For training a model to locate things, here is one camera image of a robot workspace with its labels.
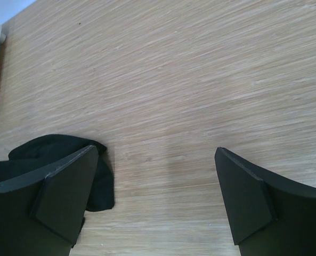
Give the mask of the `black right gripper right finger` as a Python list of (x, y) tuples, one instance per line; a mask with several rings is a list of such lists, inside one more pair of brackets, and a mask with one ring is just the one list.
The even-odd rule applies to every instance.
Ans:
[(316, 188), (255, 165), (226, 148), (216, 172), (241, 255), (316, 255)]

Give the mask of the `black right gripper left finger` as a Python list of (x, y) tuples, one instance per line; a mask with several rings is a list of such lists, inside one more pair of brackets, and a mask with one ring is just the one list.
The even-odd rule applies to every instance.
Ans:
[(0, 255), (69, 255), (82, 229), (95, 146), (0, 182)]

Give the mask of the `black tank top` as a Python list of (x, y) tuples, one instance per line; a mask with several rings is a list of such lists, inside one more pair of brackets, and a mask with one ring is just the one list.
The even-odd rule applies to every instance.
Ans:
[(103, 158), (107, 147), (91, 139), (63, 134), (32, 139), (10, 151), (8, 160), (0, 161), (0, 182), (54, 163), (86, 146), (95, 146), (99, 155), (86, 210), (109, 210), (115, 205), (114, 174)]

